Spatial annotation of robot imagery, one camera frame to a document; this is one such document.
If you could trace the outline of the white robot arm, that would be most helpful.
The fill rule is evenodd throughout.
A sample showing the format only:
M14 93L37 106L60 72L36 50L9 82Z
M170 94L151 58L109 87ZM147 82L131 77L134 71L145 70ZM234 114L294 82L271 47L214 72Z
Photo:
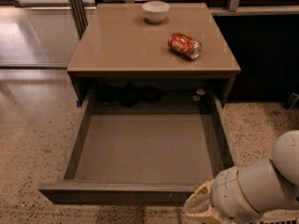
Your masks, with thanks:
M183 206L187 217L203 224L250 224L278 209L299 209L298 130L275 141L271 158L218 173Z

